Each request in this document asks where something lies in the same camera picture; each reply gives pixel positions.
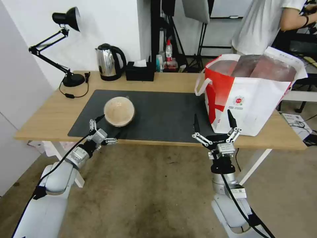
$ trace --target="box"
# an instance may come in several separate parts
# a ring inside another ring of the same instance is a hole
[[[150,62],[146,67],[134,67],[134,62],[128,62],[125,69],[126,80],[128,81],[154,81],[154,68]]]

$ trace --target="black desk lamp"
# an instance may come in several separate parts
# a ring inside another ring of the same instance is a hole
[[[37,45],[31,46],[29,48],[29,51],[33,55],[41,58],[42,60],[46,61],[47,63],[53,65],[54,67],[64,72],[66,74],[63,79],[64,86],[75,87],[75,86],[81,85],[83,82],[85,82],[84,76],[82,76],[81,74],[73,74],[70,71],[70,68],[67,68],[58,63],[55,63],[54,61],[46,58],[45,56],[41,54],[41,51],[47,49],[48,47],[54,45],[55,43],[61,41],[62,39],[65,39],[66,37],[68,37],[69,29],[66,28],[66,25],[69,25],[71,28],[73,28],[76,31],[80,31],[78,27],[78,22],[80,19],[78,8],[73,7],[69,9],[66,13],[53,13],[52,18],[55,23],[59,24],[59,26],[61,27],[61,30],[57,32],[56,34],[50,36],[49,38],[43,40],[42,42],[38,43]],[[57,36],[58,34],[63,34],[64,36],[52,43],[44,44],[49,39]]]

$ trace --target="bag handle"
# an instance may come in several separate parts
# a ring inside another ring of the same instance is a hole
[[[201,80],[201,76],[204,74],[205,72],[205,69],[203,69],[201,71],[201,73],[199,74],[198,78],[197,78],[197,81],[196,81],[196,85],[195,85],[195,94],[196,96],[200,96],[203,94],[203,92],[206,90],[206,87],[209,83],[212,84],[212,80],[210,78],[206,78],[206,80],[204,81],[204,83],[202,84],[202,86],[200,87],[199,91],[197,92],[197,87],[200,83],[200,80]]]

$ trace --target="black desk mat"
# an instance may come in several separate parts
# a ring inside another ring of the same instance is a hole
[[[120,132],[119,139],[197,142],[192,138],[195,113],[201,134],[214,134],[203,96],[197,97],[194,93],[95,90],[68,136],[83,137],[88,134],[89,120],[102,115],[105,103],[118,96],[129,97],[135,107],[135,116],[129,125],[122,128],[113,127],[102,119],[97,127],[107,132],[108,137]]]

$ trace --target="white table leg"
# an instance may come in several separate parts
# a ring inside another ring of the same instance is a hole
[[[251,176],[251,174],[258,168],[262,161],[267,157],[267,155],[272,151],[272,149],[257,150],[252,156],[251,160],[245,165],[242,171],[237,176],[237,181],[240,185],[243,185],[246,180]]]
[[[48,145],[54,151],[54,154],[57,156],[59,160],[61,160],[67,152],[64,150],[63,146],[59,142],[43,141],[43,143],[45,145]],[[78,187],[81,187],[81,188],[85,184],[85,180],[82,178],[79,172],[76,175],[75,183],[78,185]]]

